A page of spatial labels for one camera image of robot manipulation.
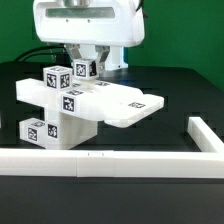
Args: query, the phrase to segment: green wall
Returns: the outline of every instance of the green wall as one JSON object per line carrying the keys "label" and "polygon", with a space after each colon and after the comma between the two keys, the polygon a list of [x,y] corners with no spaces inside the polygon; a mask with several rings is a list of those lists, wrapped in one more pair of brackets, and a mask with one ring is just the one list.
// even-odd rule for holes
{"label": "green wall", "polygon": [[33,1],[0,1],[0,62],[44,45],[36,36]]}
{"label": "green wall", "polygon": [[144,8],[146,37],[129,64],[192,68],[224,90],[224,1],[145,0]]}
{"label": "green wall", "polygon": [[[0,62],[40,45],[32,0],[1,1]],[[145,0],[146,37],[130,65],[192,68],[224,90],[224,0]]]}

